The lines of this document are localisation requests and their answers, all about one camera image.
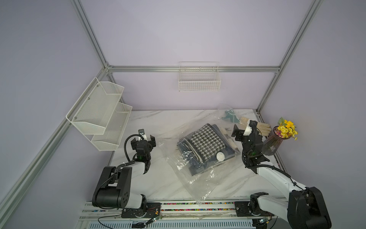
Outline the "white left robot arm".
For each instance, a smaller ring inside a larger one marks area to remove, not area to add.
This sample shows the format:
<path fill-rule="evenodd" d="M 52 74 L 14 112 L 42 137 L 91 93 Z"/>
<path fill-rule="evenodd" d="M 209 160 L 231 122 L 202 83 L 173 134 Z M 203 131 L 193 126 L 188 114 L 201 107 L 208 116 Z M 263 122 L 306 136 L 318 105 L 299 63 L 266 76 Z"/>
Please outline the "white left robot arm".
<path fill-rule="evenodd" d="M 155 137 L 151 135 L 148 139 L 144 129 L 127 137 L 124 152 L 128 162 L 104 167 L 92 196 L 92 205 L 104 210 L 128 209 L 144 214 L 147 211 L 146 197 L 132 193 L 131 184 L 134 177 L 148 172 L 155 147 Z"/>

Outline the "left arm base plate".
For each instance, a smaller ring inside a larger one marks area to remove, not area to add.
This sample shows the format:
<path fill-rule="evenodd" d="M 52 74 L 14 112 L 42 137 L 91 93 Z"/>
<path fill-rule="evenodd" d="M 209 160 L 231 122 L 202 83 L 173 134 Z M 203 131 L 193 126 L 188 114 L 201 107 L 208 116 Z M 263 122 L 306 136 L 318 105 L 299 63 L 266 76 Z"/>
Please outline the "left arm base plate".
<path fill-rule="evenodd" d="M 122 210 L 121 218 L 123 219 L 137 219 L 137 218 L 153 218 L 161 212 L 162 203 L 147 202 L 138 209 L 125 208 Z"/>

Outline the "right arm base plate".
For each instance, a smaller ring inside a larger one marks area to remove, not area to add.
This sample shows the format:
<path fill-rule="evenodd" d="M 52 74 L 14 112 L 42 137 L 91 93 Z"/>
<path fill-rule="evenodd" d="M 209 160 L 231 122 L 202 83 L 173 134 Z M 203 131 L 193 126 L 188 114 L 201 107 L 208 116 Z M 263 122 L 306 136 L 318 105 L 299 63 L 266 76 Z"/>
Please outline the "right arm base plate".
<path fill-rule="evenodd" d="M 261 209 L 253 209 L 250 201 L 235 201 L 234 209 L 237 217 L 271 217 L 273 214 Z"/>

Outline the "navy grey plaid scarf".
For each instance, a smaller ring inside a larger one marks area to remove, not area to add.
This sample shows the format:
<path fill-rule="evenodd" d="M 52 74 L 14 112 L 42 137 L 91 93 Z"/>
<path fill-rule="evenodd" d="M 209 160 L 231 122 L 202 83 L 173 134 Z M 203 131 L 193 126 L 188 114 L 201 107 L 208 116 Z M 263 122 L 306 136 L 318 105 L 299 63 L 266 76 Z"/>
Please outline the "navy grey plaid scarf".
<path fill-rule="evenodd" d="M 202 160 L 199 159 L 199 156 L 195 152 L 194 148 L 186 139 L 188 135 L 180 138 L 177 143 L 177 148 L 179 149 L 184 162 L 188 163 L 189 165 L 188 169 L 192 176 L 201 174 L 208 169 L 220 166 L 224 164 L 226 161 L 234 158 L 239 154 L 239 149 L 233 142 L 231 137 L 228 134 L 223 133 L 223 131 L 217 125 L 212 126 L 218 132 L 219 136 L 224 141 L 224 144 L 226 146 L 225 149 L 222 150 L 222 152 L 225 154 L 226 157 L 225 161 L 223 162 L 219 162 L 216 159 L 216 155 L 211 157 L 210 160 L 202 162 Z"/>

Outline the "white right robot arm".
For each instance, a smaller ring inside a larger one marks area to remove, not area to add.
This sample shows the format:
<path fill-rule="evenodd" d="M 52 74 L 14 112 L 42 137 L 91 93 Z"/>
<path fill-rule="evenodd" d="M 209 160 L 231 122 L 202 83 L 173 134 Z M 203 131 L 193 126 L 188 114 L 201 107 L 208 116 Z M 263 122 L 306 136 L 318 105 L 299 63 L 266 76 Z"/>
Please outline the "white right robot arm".
<path fill-rule="evenodd" d="M 257 124 L 251 120 L 244 130 L 234 125 L 231 136 L 242 144 L 245 167 L 270 182 L 284 197 L 275 198 L 267 192 L 254 193 L 250 196 L 248 212 L 254 216 L 270 213 L 288 222 L 293 229 L 331 228 L 332 222 L 321 191 L 296 182 L 265 157 Z"/>

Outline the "black white houndstooth scarf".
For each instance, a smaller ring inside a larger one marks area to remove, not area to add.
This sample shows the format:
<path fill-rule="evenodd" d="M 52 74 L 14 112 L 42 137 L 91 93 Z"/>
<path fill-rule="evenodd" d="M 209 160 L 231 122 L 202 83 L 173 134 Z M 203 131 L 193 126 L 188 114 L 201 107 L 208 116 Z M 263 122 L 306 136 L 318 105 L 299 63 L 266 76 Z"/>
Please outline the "black white houndstooth scarf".
<path fill-rule="evenodd" d="M 190 133 L 186 138 L 202 162 L 210 160 L 218 152 L 225 149 L 224 141 L 210 124 Z"/>

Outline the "clear plastic vacuum bag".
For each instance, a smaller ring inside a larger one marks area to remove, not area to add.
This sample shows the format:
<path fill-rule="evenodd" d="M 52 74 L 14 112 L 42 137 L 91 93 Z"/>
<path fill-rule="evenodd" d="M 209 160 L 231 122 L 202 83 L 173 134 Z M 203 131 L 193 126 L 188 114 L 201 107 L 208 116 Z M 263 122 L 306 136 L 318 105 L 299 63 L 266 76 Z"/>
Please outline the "clear plastic vacuum bag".
<path fill-rule="evenodd" d="M 240 121 L 232 109 L 165 111 L 158 145 L 178 180 L 198 203 L 248 199 L 254 173 L 241 162 L 231 136 Z"/>

